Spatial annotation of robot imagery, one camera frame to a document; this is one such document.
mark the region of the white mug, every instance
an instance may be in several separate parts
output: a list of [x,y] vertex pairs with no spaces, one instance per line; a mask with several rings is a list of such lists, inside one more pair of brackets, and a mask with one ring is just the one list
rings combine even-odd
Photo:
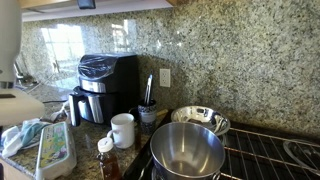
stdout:
[[125,149],[134,143],[134,117],[129,113],[122,113],[111,119],[112,130],[107,137],[113,134],[114,145]]

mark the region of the cabinet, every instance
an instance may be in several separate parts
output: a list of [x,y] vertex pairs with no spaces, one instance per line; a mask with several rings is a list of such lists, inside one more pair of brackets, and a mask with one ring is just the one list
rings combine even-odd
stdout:
[[22,20],[26,22],[168,8],[176,5],[178,0],[95,0],[96,9],[90,10],[80,10],[77,0],[18,1],[22,9]]
[[12,167],[11,165],[7,164],[4,160],[0,159],[0,163],[3,166],[3,174],[4,180],[31,180],[32,178],[28,177],[27,175],[23,174],[22,172],[18,171],[16,168]]

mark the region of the cooking range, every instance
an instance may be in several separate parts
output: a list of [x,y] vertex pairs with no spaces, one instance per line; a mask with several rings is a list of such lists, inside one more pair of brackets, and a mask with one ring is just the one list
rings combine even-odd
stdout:
[[[171,122],[167,113],[159,126]],[[220,179],[320,179],[320,141],[231,123],[219,136],[225,149]],[[162,179],[154,168],[150,140],[124,173],[124,179]]]

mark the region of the kitchen counter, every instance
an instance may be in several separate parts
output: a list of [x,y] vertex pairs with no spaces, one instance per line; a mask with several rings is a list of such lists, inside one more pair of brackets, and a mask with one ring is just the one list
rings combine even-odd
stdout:
[[[30,94],[44,102],[63,100],[66,98],[65,93],[69,93],[69,91],[41,85],[41,87],[35,89]],[[50,114],[61,108],[62,103],[46,103],[45,106],[46,114],[44,117],[49,117]],[[157,123],[164,117],[165,114],[157,116]],[[75,141],[77,166],[70,175],[66,177],[62,176],[58,179],[101,179],[99,161],[96,160],[96,155],[98,154],[97,142],[105,137],[110,129],[111,128],[106,125],[97,125],[86,121],[81,121],[81,125],[78,127],[71,127]],[[150,136],[139,134],[137,126],[135,127],[135,131],[136,140],[131,147],[124,150],[115,147],[122,173],[125,172],[126,168],[131,164],[140,149],[150,138]],[[18,153],[12,157],[1,158],[28,177],[34,178],[38,148],[39,146],[35,146],[30,149],[19,150]]]

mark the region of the electrical outlet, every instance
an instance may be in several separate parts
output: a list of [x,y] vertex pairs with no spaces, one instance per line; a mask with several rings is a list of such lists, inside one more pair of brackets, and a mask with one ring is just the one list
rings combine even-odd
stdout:
[[170,69],[160,69],[160,86],[170,87]]

